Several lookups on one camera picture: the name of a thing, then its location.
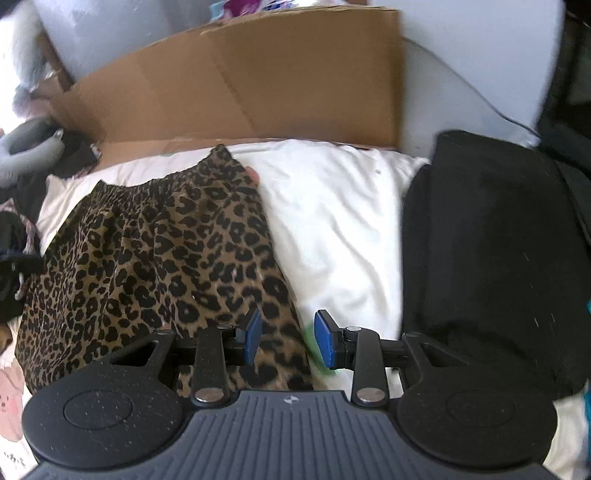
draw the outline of gray plush toy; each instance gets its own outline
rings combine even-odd
[[[55,133],[47,138],[51,130]],[[45,116],[33,118],[0,138],[0,188],[15,185],[20,175],[55,165],[65,149],[62,134],[53,120]]]

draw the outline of leopard print pants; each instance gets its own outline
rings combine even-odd
[[[254,367],[232,388],[308,390],[294,306],[256,188],[223,145],[197,166],[135,187],[99,182],[45,254],[31,285],[16,357],[34,393],[158,329],[192,337],[257,305]],[[177,390],[190,391],[189,372]]]

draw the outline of cardboard flap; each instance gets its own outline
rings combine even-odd
[[[259,137],[392,146],[402,89],[398,13],[294,10],[202,36]]]
[[[399,12],[368,7],[250,15],[120,58],[52,100],[94,140],[309,138],[396,147]]]

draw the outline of logo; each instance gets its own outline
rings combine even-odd
[[[298,397],[293,396],[293,395],[288,395],[288,396],[286,396],[286,398],[283,399],[283,401],[285,403],[288,403],[289,405],[293,405],[294,403],[298,403],[300,401],[300,399]]]

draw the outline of white fur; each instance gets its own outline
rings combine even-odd
[[[11,14],[14,30],[11,56],[21,85],[33,90],[43,75],[44,59],[37,46],[43,24],[32,0],[22,0]]]

